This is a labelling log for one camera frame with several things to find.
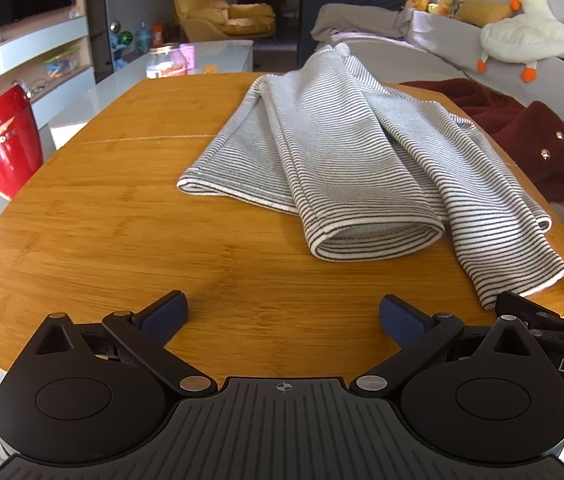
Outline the clear plastic storage box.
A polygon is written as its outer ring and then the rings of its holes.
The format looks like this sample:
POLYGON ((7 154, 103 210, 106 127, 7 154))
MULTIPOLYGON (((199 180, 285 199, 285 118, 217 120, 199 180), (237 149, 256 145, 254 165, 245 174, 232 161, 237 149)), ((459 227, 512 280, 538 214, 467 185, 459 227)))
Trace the clear plastic storage box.
POLYGON ((60 78, 73 73, 80 66, 80 48, 72 47, 55 54, 52 58, 44 61, 44 66, 46 66, 49 79, 60 78))

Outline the small plush toys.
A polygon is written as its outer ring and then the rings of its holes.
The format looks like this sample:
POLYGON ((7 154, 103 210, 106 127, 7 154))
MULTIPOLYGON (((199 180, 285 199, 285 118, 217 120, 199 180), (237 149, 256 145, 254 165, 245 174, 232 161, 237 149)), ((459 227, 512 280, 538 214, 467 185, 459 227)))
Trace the small plush toys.
POLYGON ((436 15, 454 16, 465 1, 439 0, 438 2, 431 2, 430 0, 408 0, 404 3, 404 8, 436 15))

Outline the grey striped garment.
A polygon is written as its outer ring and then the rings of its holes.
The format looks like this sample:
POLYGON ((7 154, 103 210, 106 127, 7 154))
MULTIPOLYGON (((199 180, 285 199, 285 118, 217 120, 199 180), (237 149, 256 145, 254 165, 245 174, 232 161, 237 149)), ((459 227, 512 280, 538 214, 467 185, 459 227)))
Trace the grey striped garment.
POLYGON ((478 127, 383 86, 344 44, 258 77, 177 186, 295 214, 326 261, 398 258, 449 236, 488 309, 564 278, 551 216, 478 127))

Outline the blue water bottle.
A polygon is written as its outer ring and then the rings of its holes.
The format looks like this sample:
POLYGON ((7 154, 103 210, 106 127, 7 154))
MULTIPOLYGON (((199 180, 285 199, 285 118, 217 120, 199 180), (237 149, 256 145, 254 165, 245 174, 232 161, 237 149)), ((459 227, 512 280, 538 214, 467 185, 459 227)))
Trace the blue water bottle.
POLYGON ((153 34, 151 27, 142 22, 140 28, 134 35, 137 55, 145 55, 152 48, 153 34))

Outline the mustard cushion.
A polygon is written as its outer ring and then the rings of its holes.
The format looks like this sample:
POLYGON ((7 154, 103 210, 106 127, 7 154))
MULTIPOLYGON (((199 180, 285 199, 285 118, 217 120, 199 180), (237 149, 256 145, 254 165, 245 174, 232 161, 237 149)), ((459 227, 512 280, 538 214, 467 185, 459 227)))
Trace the mustard cushion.
POLYGON ((495 0, 466 0, 460 5, 454 18, 463 23, 483 27, 511 18, 514 15, 510 5, 495 0))

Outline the robot figurine toy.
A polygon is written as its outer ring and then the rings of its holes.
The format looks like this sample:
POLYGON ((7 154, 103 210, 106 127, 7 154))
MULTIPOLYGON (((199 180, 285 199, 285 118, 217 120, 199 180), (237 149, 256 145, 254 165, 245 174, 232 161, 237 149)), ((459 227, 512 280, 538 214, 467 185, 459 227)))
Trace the robot figurine toy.
POLYGON ((110 31, 108 37, 110 37, 113 68, 114 70, 121 70, 128 64, 122 58, 122 52, 132 44, 133 35, 128 30, 122 30, 122 25, 120 25, 119 21, 111 21, 108 30, 110 31))

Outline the white goose plush toy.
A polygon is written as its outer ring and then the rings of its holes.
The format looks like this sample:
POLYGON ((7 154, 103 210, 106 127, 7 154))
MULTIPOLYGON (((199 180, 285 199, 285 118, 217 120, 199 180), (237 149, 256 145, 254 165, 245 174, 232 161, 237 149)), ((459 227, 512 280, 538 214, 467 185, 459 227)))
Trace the white goose plush toy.
POLYGON ((487 70, 489 58, 520 64, 524 66, 520 78, 528 84, 536 79, 539 61, 564 58, 564 23, 553 14, 548 0, 510 0, 510 8, 521 14, 481 29, 477 72, 487 70))

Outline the grey sofa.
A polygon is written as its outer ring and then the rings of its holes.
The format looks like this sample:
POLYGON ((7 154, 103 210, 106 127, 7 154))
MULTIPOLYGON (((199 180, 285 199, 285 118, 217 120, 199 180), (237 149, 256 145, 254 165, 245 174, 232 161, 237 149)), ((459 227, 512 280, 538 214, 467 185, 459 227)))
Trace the grey sofa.
POLYGON ((487 70, 478 73, 481 52, 480 29, 474 25, 434 14, 414 11, 407 36, 402 39, 379 37, 362 32, 340 32, 323 44, 358 41, 375 50, 364 58, 367 68, 388 81, 443 80, 469 78, 498 92, 513 96, 521 104, 546 104, 564 121, 564 60, 547 58, 539 62, 536 80, 526 84, 521 68, 490 60, 487 70))

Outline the red round mini fridge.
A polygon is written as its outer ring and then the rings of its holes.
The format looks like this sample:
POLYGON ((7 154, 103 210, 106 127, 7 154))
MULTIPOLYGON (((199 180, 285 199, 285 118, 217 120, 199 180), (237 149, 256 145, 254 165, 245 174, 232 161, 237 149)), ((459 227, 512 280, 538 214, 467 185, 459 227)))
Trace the red round mini fridge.
POLYGON ((0 196, 12 200, 42 164, 32 106, 23 88, 12 84, 0 92, 0 196))

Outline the pink small box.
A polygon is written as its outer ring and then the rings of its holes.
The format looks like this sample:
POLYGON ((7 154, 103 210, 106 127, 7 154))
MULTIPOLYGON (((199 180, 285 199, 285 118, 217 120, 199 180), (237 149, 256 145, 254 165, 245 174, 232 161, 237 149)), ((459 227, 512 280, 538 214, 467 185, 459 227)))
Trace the pink small box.
POLYGON ((195 65, 195 46, 194 44, 180 44, 180 52, 186 59, 186 64, 189 66, 195 65))

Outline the glass jar red label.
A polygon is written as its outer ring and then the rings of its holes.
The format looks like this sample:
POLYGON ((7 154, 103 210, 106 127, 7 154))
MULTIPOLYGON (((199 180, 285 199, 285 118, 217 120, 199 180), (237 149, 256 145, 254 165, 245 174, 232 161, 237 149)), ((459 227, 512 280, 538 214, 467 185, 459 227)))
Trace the glass jar red label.
POLYGON ((145 70, 148 79, 185 76, 186 74, 186 58, 178 44, 164 44, 149 50, 145 70))

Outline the white TV cabinet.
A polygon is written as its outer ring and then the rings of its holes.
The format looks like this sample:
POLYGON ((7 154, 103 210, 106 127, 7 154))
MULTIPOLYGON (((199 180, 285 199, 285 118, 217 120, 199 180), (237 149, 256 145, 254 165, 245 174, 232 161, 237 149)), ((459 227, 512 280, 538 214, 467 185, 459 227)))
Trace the white TV cabinet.
POLYGON ((75 9, 53 11, 6 26, 0 37, 0 92, 16 82, 30 92, 42 153, 49 157, 56 148, 50 121, 96 86, 88 20, 75 9), (77 67, 49 77, 47 60, 68 51, 77 55, 77 67))

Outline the beige blanket on sofa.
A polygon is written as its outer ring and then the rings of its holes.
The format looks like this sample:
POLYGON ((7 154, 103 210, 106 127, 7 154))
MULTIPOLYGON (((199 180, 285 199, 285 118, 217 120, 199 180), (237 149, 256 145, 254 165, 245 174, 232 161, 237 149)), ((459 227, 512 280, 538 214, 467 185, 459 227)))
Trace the beige blanket on sofa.
POLYGON ((390 11, 378 6, 327 3, 319 11, 311 29, 311 37, 315 41, 326 42, 340 32, 362 32, 379 37, 402 39, 407 36, 413 13, 412 8, 390 11))

